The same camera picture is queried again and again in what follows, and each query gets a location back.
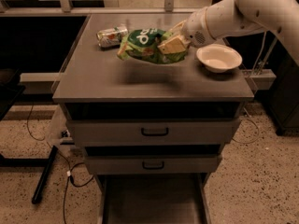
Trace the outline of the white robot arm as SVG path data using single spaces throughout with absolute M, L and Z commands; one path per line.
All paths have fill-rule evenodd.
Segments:
M 189 45 L 201 48 L 227 36 L 271 32 L 299 63 L 299 4 L 296 0 L 221 0 L 194 11 L 173 27 L 158 49 L 163 54 L 182 52 Z

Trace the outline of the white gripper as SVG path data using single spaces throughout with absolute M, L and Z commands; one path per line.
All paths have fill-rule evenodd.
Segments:
M 203 7 L 193 12 L 186 20 L 177 23 L 174 27 L 168 30 L 172 36 L 163 41 L 158 49 L 162 54 L 173 54 L 185 51 L 190 42 L 195 47 L 204 47 L 216 41 L 210 34 L 206 24 L 207 8 Z

